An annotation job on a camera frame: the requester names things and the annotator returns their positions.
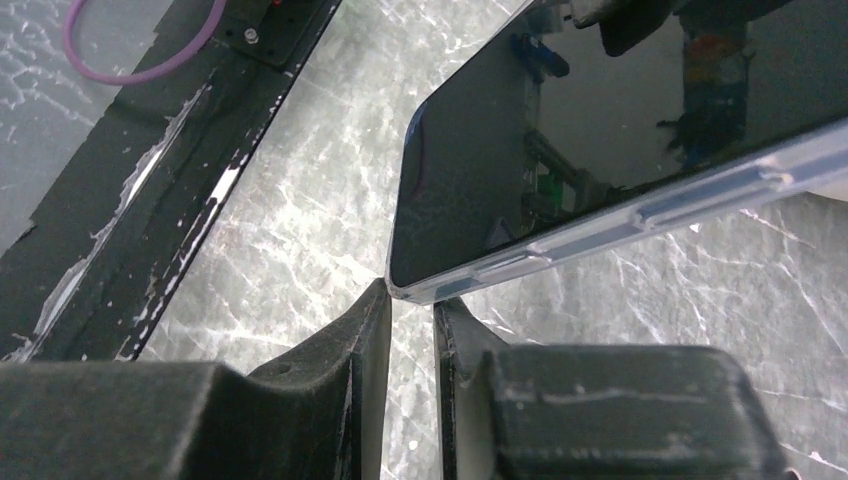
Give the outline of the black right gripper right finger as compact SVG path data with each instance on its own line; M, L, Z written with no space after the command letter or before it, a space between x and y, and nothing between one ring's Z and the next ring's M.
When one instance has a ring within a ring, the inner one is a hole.
M445 479L787 479L741 366L686 345L509 343L434 307Z

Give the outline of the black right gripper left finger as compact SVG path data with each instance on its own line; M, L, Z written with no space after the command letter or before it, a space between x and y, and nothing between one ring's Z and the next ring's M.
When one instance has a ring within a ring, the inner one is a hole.
M373 281L248 375L210 362L1 368L5 479L376 479L391 300Z

